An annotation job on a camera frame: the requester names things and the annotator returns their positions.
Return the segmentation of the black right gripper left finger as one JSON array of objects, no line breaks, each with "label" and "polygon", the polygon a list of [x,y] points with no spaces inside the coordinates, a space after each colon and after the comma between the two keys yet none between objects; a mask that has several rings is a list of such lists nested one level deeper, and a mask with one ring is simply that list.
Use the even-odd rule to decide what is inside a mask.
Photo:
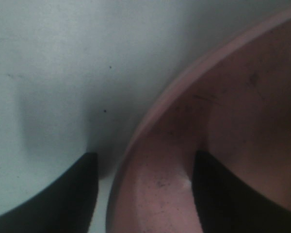
[{"label": "black right gripper left finger", "polygon": [[39,194],[0,216],[0,233],[86,233],[98,194],[98,156],[84,154]]}]

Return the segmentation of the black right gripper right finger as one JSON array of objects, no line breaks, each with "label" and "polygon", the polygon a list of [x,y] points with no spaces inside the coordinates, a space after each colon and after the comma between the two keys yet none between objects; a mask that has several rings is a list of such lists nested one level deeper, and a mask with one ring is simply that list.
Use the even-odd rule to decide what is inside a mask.
[{"label": "black right gripper right finger", "polygon": [[258,193],[206,151],[197,151],[194,204],[205,233],[291,233],[291,211]]}]

